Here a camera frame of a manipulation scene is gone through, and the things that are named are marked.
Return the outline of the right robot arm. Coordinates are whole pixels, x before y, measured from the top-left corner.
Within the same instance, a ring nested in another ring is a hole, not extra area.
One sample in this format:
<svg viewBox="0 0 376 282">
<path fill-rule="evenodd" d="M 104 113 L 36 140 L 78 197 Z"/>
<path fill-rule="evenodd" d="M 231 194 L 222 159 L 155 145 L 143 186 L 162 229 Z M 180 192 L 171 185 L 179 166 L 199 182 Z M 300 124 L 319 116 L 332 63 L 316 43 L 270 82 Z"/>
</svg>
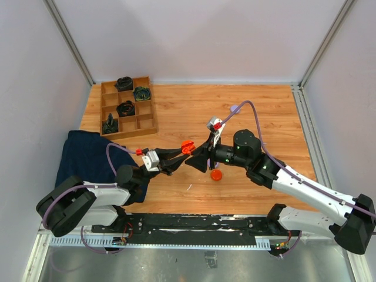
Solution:
<svg viewBox="0 0 376 282">
<path fill-rule="evenodd" d="M 302 231 L 334 239 L 345 250 L 364 254 L 375 230 L 375 209 L 364 194 L 353 197 L 331 190 L 304 177 L 261 149 L 261 141 L 247 130 L 233 136 L 233 145 L 223 145 L 211 133 L 185 163 L 201 172 L 215 163 L 241 167 L 253 183 L 289 194 L 316 211 L 275 204 L 266 220 L 267 230 L 279 235 L 285 230 Z"/>
</svg>

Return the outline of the purple earbud case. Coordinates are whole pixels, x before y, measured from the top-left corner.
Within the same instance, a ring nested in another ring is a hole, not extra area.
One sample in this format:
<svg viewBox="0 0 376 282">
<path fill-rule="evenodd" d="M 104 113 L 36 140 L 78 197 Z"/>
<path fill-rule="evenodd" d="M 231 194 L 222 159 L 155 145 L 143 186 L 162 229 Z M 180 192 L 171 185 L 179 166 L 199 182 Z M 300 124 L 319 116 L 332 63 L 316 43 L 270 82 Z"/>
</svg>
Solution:
<svg viewBox="0 0 376 282">
<path fill-rule="evenodd" d="M 238 105 L 232 105 L 232 106 L 230 107 L 230 112 L 231 112 L 231 113 L 235 113 L 235 114 L 240 113 L 240 109 L 238 109 Z"/>
</svg>

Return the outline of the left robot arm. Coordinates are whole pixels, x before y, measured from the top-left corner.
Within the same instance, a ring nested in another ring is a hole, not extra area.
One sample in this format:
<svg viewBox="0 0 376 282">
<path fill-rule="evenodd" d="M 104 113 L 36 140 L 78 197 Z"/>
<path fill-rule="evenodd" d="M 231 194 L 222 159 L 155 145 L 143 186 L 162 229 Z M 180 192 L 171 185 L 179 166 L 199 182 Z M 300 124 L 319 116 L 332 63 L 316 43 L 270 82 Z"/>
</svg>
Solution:
<svg viewBox="0 0 376 282">
<path fill-rule="evenodd" d="M 126 225 L 122 207 L 135 203 L 152 178 L 170 176 L 190 156 L 183 149 L 145 149 L 136 153 L 143 165 L 121 165 L 112 183 L 91 183 L 71 176 L 53 189 L 36 205 L 43 227 L 55 237 L 92 225 L 120 232 Z"/>
</svg>

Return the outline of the orange earbud case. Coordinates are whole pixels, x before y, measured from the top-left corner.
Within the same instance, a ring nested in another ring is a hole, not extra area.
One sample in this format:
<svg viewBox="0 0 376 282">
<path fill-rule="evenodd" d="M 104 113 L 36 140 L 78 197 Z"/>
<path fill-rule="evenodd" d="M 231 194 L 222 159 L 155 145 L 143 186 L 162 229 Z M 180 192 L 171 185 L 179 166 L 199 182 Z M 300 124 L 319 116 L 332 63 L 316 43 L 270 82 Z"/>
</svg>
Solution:
<svg viewBox="0 0 376 282">
<path fill-rule="evenodd" d="M 210 177 L 214 181 L 220 181 L 223 178 L 223 174 L 220 170 L 214 169 L 211 171 Z"/>
<path fill-rule="evenodd" d="M 193 151 L 196 149 L 194 142 L 192 140 L 185 140 L 181 144 L 181 151 L 183 155 L 192 155 Z"/>
</svg>

